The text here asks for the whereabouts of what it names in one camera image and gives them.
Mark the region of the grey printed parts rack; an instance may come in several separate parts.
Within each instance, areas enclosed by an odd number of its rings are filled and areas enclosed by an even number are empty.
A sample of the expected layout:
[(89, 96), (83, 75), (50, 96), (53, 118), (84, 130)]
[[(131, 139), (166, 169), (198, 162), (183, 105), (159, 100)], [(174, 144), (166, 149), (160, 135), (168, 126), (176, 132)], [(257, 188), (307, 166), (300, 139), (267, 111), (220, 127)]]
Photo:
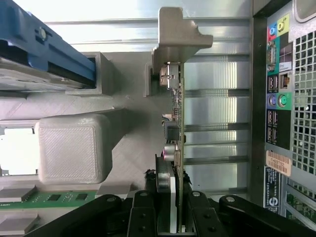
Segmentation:
[[(38, 192), (95, 190), (131, 198), (144, 190), (165, 142), (162, 115), (169, 97), (150, 87), (148, 52), (91, 52), (97, 86), (36, 91), (7, 99), (0, 92), (0, 129), (34, 128), (37, 175), (0, 176), (0, 203), (22, 202)], [(25, 234), (78, 207), (0, 210), (0, 237)]]

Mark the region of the open grey PC case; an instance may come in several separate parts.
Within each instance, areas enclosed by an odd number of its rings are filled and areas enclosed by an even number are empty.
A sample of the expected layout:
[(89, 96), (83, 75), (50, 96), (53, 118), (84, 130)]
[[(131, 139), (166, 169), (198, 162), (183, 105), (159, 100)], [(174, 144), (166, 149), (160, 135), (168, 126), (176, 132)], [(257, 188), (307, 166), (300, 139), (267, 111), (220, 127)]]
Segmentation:
[(253, 0), (250, 198), (316, 230), (316, 0)]

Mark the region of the silver CPU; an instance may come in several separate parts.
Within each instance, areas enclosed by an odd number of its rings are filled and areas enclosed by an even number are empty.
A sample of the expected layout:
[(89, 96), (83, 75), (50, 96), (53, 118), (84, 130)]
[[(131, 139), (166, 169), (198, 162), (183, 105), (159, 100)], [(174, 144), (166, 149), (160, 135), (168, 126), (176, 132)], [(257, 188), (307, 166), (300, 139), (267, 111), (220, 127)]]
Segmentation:
[(0, 176), (37, 175), (39, 158), (34, 128), (0, 129)]

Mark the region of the green RAM stick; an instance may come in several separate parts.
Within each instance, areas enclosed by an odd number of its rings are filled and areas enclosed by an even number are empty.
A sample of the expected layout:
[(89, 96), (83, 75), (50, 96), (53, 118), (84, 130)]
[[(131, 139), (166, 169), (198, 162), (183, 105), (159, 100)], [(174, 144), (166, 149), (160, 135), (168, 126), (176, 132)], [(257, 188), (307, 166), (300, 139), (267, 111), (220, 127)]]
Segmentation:
[(22, 202), (0, 203), (0, 210), (79, 207), (95, 199), (95, 190), (36, 192)]

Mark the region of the hard disk with blue carrier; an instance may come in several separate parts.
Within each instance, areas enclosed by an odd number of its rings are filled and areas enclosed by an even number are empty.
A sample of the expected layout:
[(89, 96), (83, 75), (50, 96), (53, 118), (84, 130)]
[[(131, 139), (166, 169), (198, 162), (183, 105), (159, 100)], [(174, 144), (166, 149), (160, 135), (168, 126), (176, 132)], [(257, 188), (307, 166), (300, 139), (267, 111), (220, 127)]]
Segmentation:
[(0, 0), (0, 91), (96, 86), (95, 62), (13, 0)]

